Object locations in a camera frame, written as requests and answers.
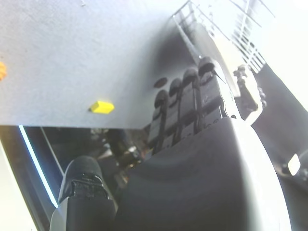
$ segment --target wire basket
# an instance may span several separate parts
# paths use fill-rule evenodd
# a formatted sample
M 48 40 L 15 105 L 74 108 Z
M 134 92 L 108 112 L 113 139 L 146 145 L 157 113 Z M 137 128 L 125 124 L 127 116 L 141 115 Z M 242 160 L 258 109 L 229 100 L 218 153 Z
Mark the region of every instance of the wire basket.
M 173 19 L 194 61 L 202 53 L 194 44 L 196 25 L 202 25 L 213 39 L 223 36 L 241 52 L 244 62 L 258 73 L 266 63 L 259 52 L 263 29 L 275 15 L 261 1 L 204 0 L 188 1 Z

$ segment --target table surface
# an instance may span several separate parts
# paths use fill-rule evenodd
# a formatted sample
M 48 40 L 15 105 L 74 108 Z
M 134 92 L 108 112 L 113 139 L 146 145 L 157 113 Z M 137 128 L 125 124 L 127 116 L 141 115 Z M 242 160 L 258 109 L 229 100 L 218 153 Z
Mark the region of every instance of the table surface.
M 193 65 L 170 19 L 185 1 L 2 0 L 0 124 L 142 128 L 162 78 Z M 112 102 L 94 114 L 97 100 Z

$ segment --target led light strip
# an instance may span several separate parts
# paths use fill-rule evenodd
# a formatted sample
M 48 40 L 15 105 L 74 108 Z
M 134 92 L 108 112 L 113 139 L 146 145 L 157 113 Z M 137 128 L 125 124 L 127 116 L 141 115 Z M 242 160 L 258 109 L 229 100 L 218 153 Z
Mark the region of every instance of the led light strip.
M 44 173 L 43 173 L 43 171 L 42 171 L 42 169 L 41 169 L 41 167 L 40 167 L 40 165 L 39 165 L 38 159 L 37 159 L 37 157 L 35 156 L 35 153 L 34 153 L 34 151 L 33 151 L 33 148 L 32 148 L 32 146 L 31 146 L 31 144 L 30 144 L 30 141 L 29 141 L 29 138 L 28 138 L 28 136 L 27 136 L 27 134 L 26 134 L 26 131 L 25 131 L 25 129 L 24 129 L 24 126 L 19 125 L 19 129 L 20 129 L 20 131 L 21 131 L 21 134 L 23 135 L 23 138 L 24 138 L 24 140 L 25 140 L 25 143 L 26 143 L 26 145 L 27 145 L 27 148 L 28 148 L 28 150 L 29 150 L 29 152 L 30 152 L 32 161 L 33 161 L 33 163 L 34 163 L 34 165 L 35 165 L 35 168 L 36 168 L 37 171 L 38 171 L 39 177 L 41 178 L 41 180 L 42 180 L 42 182 L 43 182 L 43 185 L 44 185 L 44 187 L 45 187 L 45 189 L 46 189 L 46 192 L 47 192 L 47 194 L 48 194 L 48 196 L 49 196 L 51 202 L 53 203 L 53 205 L 57 208 L 57 207 L 58 207 L 57 201 L 56 201 L 56 199 L 54 198 L 54 196 L 53 196 L 53 194 L 52 194 L 52 191 L 51 191 L 51 189 L 50 189 L 50 187 L 49 187 L 49 185 L 48 185 L 48 183 L 47 183 L 47 181 L 46 181 L 46 178 L 45 178 Z

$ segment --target back of robotic hand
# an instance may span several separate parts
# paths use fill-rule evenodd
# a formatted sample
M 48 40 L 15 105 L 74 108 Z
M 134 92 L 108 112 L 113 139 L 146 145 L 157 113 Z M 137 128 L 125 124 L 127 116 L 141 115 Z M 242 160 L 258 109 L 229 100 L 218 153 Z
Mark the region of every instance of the back of robotic hand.
M 217 62 L 202 59 L 154 107 L 152 156 L 130 173 L 116 215 L 98 171 L 65 180 L 68 167 L 51 231 L 291 230 L 275 170 Z

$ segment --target yellow object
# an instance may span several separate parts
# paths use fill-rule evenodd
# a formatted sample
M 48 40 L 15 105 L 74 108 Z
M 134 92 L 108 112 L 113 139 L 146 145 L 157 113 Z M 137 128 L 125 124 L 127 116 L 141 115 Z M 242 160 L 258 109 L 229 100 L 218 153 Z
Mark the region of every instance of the yellow object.
M 3 80 L 6 76 L 6 67 L 3 62 L 0 62 L 0 80 Z
M 107 103 L 103 101 L 97 101 L 95 104 L 91 106 L 91 111 L 94 113 L 104 113 L 108 114 L 114 109 L 114 105 L 112 103 Z

